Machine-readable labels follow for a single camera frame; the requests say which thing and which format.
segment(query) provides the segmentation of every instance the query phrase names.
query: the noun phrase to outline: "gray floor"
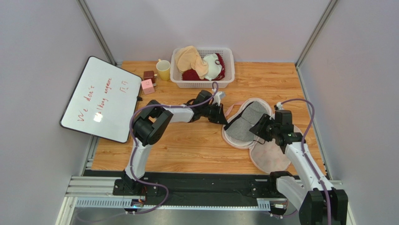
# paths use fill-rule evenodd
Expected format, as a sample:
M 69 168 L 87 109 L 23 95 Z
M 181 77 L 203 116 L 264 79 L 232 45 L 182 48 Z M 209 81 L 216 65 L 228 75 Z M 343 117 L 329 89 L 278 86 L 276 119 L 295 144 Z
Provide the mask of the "gray floor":
M 76 219 L 99 220 L 124 212 L 123 209 L 76 208 L 71 225 L 83 225 Z M 122 215 L 96 225 L 300 225 L 298 215 L 276 219 L 258 211 L 155 210 L 143 215 Z

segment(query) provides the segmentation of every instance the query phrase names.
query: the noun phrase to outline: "yellow mug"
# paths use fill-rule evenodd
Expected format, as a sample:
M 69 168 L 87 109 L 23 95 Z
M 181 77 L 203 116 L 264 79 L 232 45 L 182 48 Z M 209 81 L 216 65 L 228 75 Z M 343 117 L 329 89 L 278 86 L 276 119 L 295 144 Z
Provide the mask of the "yellow mug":
M 164 81 L 170 79 L 170 62 L 166 60 L 158 60 L 156 64 L 156 70 L 158 70 L 158 76 Z

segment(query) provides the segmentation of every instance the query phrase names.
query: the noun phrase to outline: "gray felt pad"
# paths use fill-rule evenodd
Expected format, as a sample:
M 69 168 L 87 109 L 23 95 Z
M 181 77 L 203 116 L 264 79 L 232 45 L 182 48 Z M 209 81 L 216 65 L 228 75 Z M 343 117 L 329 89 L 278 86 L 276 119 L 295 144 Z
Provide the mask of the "gray felt pad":
M 255 125 L 264 113 L 266 109 L 259 102 L 253 102 L 244 110 L 241 118 Z
M 253 102 L 246 107 L 241 118 L 231 124 L 226 130 L 226 134 L 240 141 L 252 141 L 255 135 L 249 129 L 259 121 L 264 113 L 266 113 L 266 109 L 259 102 Z
M 253 125 L 243 118 L 239 118 L 226 130 L 226 134 L 240 141 L 249 142 L 255 135 L 249 131 Z

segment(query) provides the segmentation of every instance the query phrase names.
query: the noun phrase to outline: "whiteboard frame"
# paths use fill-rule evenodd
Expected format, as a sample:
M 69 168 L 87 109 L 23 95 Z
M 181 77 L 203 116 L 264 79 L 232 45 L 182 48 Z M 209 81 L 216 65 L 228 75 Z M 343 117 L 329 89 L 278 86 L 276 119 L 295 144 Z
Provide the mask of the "whiteboard frame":
M 73 90 L 73 92 L 72 92 L 72 94 L 71 94 L 71 97 L 70 97 L 69 100 L 68 100 L 68 103 L 67 103 L 67 105 L 66 105 L 66 107 L 65 107 L 65 109 L 64 109 L 64 112 L 62 113 L 61 119 L 59 120 L 59 125 L 60 125 L 61 127 L 65 128 L 65 129 L 68 129 L 68 130 L 73 130 L 73 131 L 77 131 L 77 132 L 80 132 L 80 133 L 83 133 L 83 134 L 87 134 L 87 135 L 91 135 L 91 136 L 95 136 L 95 137 L 100 137 L 100 138 L 103 138 L 103 139 L 106 139 L 106 140 L 110 140 L 110 141 L 113 141 L 113 142 L 118 142 L 118 141 L 115 141 L 115 140 L 112 140 L 112 139 L 109 139 L 109 138 L 106 138 L 106 137 L 97 136 L 97 135 L 90 134 L 90 133 L 86 133 L 86 132 L 83 132 L 83 131 L 80 131 L 80 130 L 75 130 L 75 129 L 72 129 L 72 128 L 69 128 L 69 127 L 65 127 L 65 126 L 63 126 L 62 123 L 61 123 L 61 122 L 62 122 L 62 119 L 63 119 L 64 116 L 65 116 L 65 112 L 67 111 L 67 108 L 69 107 L 69 104 L 71 103 L 72 97 L 73 97 L 74 94 L 75 94 L 76 88 L 78 87 L 78 84 L 79 84 L 79 82 L 81 81 L 81 78 L 82 78 L 82 75 L 83 75 L 83 73 L 84 73 L 84 70 L 85 70 L 85 68 L 86 68 L 86 66 L 87 66 L 87 64 L 88 64 L 88 62 L 89 62 L 89 60 L 90 60 L 90 58 L 92 58 L 92 57 L 93 57 L 93 58 L 96 58 L 96 59 L 98 59 L 98 60 L 101 60 L 101 61 L 103 61 L 103 62 L 105 62 L 105 63 L 108 63 L 108 64 L 112 65 L 111 63 L 109 63 L 109 62 L 107 62 L 107 61 L 104 61 L 104 60 L 102 60 L 102 59 L 100 59 L 100 58 L 98 58 L 98 57 L 96 57 L 96 56 L 90 56 L 90 57 L 87 59 L 86 64 L 84 65 L 84 68 L 83 68 L 83 70 L 82 70 L 82 72 L 81 72 L 81 75 L 79 76 L 79 80 L 78 80 L 78 82 L 76 83 L 75 88 L 74 88 L 74 90 Z M 139 78 L 141 79 L 141 81 L 143 81 L 143 78 L 142 78 L 142 77 L 140 77 L 140 76 L 138 76 L 138 75 L 136 75 L 136 74 L 133 74 L 133 73 L 131 73 L 131 72 L 125 70 L 125 69 L 122 69 L 122 68 L 120 68 L 120 67 L 117 67 L 117 68 L 118 68 L 118 69 L 121 69 L 121 70 L 124 70 L 124 71 L 126 71 L 126 72 L 128 72 L 128 73 L 130 73 L 130 74 L 132 74 L 132 75 L 134 75 L 134 76 L 137 76 L 137 77 L 139 77 Z M 139 94 L 137 95 L 137 101 L 136 101 L 136 106 L 134 107 L 134 111 L 137 110 L 137 106 L 138 106 L 138 104 L 139 104 L 139 102 L 140 102 L 139 99 L 138 99 L 138 97 L 141 96 L 142 90 L 143 90 L 143 88 L 142 88 L 141 85 L 140 85 Z M 129 140 L 129 132 L 127 133 L 126 141 L 125 141 L 125 142 L 118 142 L 118 143 L 126 143 L 128 140 Z

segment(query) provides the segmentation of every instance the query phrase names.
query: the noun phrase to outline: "pink block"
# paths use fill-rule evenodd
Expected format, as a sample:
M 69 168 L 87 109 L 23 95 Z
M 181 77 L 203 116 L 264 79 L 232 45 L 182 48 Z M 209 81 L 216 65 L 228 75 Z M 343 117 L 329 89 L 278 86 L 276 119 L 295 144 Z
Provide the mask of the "pink block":
M 146 95 L 155 92 L 154 86 L 153 86 L 153 84 L 152 84 L 151 79 L 142 81 L 142 82 L 141 82 L 141 87 L 143 88 L 144 94 L 146 94 Z

